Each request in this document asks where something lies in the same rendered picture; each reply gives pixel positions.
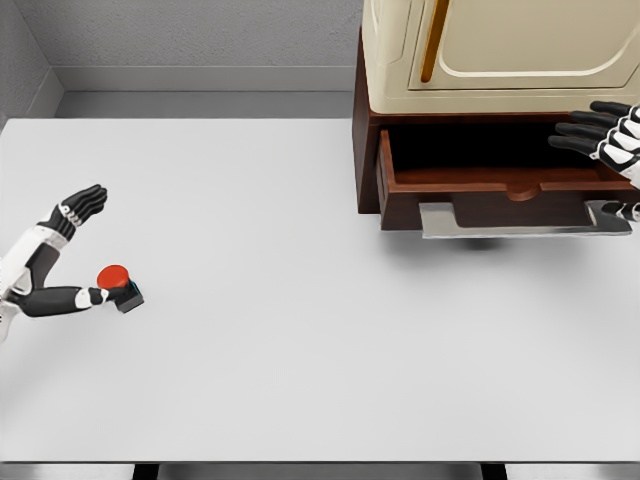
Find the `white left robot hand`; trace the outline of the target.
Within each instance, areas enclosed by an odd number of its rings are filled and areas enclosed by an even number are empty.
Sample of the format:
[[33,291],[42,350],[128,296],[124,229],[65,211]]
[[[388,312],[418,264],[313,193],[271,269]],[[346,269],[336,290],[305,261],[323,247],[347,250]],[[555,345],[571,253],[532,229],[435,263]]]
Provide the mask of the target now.
[[107,189],[99,184],[69,196],[0,257],[0,344],[19,313],[32,318],[70,314],[124,295],[123,287],[44,286],[62,248],[81,225],[104,209],[107,197]]

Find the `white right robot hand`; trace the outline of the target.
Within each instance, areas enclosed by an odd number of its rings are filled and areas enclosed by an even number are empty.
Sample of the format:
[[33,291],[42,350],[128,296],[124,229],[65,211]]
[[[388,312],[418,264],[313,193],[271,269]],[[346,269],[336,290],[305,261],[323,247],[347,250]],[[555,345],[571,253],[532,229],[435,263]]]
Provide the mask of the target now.
[[593,101],[590,111],[570,113],[573,123],[557,123],[560,136],[548,143],[598,160],[640,191],[640,104]]

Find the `red button switch black base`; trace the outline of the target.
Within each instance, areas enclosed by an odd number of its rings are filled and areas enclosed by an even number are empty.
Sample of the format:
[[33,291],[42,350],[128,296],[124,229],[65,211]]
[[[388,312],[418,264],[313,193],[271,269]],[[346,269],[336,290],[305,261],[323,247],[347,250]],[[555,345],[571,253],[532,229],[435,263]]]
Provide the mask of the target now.
[[127,313],[144,303],[144,297],[122,265],[109,265],[97,276],[97,285],[110,292],[110,298],[121,313]]

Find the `cream and brown cabinet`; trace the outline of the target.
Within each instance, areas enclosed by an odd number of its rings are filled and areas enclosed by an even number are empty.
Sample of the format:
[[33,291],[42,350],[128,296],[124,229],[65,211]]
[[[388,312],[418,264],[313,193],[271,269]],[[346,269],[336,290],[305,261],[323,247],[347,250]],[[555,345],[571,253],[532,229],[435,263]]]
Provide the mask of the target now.
[[559,114],[640,103],[640,0],[363,0],[356,198],[379,209],[376,127],[435,114]]

